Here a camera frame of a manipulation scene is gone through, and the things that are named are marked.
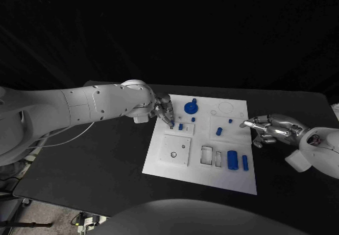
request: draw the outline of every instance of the blue object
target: blue object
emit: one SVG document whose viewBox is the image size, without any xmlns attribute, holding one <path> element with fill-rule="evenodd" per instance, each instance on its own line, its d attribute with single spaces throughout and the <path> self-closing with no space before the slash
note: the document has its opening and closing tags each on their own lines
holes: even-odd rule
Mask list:
<svg viewBox="0 0 339 235">
<path fill-rule="evenodd" d="M 222 132 L 222 128 L 219 127 L 218 130 L 216 130 L 216 135 L 218 136 L 220 135 L 220 132 Z"/>
<path fill-rule="evenodd" d="M 192 102 L 184 104 L 183 109 L 187 114 L 194 114 L 197 112 L 196 99 L 193 99 Z"/>
<path fill-rule="evenodd" d="M 238 170 L 238 154 L 236 151 L 228 151 L 228 169 Z"/>
<path fill-rule="evenodd" d="M 244 164 L 244 170 L 248 170 L 248 162 L 246 162 L 246 156 L 242 155 L 242 164 Z"/>
</svg>

